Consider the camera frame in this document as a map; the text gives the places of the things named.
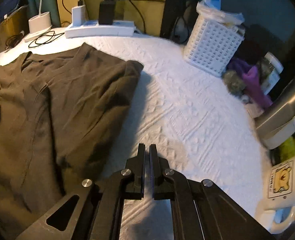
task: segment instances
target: perforated basket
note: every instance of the perforated basket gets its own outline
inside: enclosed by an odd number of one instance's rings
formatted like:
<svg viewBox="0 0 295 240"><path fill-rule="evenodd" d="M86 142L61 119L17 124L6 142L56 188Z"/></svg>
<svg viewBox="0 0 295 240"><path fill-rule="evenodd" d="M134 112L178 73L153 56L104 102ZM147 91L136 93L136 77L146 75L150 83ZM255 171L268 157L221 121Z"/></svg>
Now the perforated basket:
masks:
<svg viewBox="0 0 295 240"><path fill-rule="evenodd" d="M244 38L224 25L199 15L184 49L191 65L220 77Z"/></svg>

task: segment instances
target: mug handle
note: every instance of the mug handle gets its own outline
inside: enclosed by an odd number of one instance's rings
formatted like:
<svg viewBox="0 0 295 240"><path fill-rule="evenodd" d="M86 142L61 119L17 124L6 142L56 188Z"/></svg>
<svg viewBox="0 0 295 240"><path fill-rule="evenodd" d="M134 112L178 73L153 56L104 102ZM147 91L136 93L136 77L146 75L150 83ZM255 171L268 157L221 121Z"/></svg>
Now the mug handle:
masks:
<svg viewBox="0 0 295 240"><path fill-rule="evenodd" d="M276 223L275 220L273 220L269 231L271 234L280 234L285 229L287 229L294 220L295 220L295 206L291 207L291 211L289 212L288 217L283 222Z"/></svg>

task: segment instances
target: white mug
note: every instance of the white mug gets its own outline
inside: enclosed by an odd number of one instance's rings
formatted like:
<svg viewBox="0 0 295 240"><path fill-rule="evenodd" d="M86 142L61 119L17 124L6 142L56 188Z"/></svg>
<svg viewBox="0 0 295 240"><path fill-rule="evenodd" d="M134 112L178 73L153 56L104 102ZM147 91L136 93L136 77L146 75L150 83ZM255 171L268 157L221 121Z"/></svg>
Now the white mug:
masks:
<svg viewBox="0 0 295 240"><path fill-rule="evenodd" d="M295 157L273 166L265 175L263 214L258 222L271 234L279 234L295 220ZM277 223L276 211L290 207L287 218Z"/></svg>

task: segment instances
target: brown shirt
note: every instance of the brown shirt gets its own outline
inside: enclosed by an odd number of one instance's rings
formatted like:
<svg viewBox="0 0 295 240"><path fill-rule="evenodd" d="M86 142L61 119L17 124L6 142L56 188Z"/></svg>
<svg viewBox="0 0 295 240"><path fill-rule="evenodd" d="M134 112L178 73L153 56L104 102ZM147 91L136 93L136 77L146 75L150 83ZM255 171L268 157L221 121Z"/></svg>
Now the brown shirt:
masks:
<svg viewBox="0 0 295 240"><path fill-rule="evenodd" d="M16 238L101 172L143 66L90 45L0 66L0 232Z"/></svg>

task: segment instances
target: cartoon bear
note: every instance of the cartoon bear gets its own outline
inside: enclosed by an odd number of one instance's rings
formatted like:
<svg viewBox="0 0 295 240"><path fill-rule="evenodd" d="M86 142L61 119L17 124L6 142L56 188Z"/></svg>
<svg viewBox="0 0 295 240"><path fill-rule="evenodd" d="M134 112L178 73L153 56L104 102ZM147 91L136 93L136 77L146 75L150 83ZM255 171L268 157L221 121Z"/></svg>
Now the cartoon bear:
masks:
<svg viewBox="0 0 295 240"><path fill-rule="evenodd" d="M274 193L282 192L289 189L289 177L291 167L276 170L274 181Z"/></svg>

